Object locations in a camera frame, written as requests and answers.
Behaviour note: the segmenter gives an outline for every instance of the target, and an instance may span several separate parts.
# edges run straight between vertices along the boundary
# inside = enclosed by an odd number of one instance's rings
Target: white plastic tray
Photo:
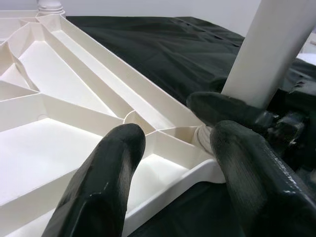
[[[202,122],[190,110],[61,16],[32,14],[0,12],[0,237],[40,236],[76,169],[123,123],[146,134],[123,236],[193,184],[225,181],[192,144]]]

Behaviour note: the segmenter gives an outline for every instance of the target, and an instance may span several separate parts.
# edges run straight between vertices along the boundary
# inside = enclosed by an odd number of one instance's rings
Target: black cloth
[[[226,184],[200,182],[129,237],[244,237]]]
[[[67,19],[182,104],[193,92],[220,92],[244,37],[193,17]],[[316,78],[316,67],[296,59],[281,86]]]

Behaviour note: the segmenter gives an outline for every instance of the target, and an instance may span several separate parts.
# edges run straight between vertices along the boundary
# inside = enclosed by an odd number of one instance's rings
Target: white background
[[[261,0],[61,0],[69,16],[194,16],[246,35]],[[36,0],[0,0],[0,10],[34,10]]]

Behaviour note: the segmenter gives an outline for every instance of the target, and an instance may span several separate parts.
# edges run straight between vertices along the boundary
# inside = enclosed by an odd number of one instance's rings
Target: black fabric
[[[262,136],[222,121],[210,141],[248,237],[316,236],[315,197]]]
[[[145,149],[136,124],[113,128],[69,182],[42,237],[119,237],[132,176]]]
[[[193,92],[220,92],[244,37],[193,17],[67,17],[69,21],[186,104]],[[316,78],[296,59],[281,88]]]
[[[129,237],[244,237],[226,184],[197,183]]]

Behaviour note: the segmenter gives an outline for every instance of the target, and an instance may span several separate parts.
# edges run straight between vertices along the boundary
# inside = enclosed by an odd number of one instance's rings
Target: white plastic pole
[[[59,0],[37,0],[40,15],[61,14],[65,17],[65,11]]]
[[[316,24],[316,0],[262,0],[222,94],[266,108]]]

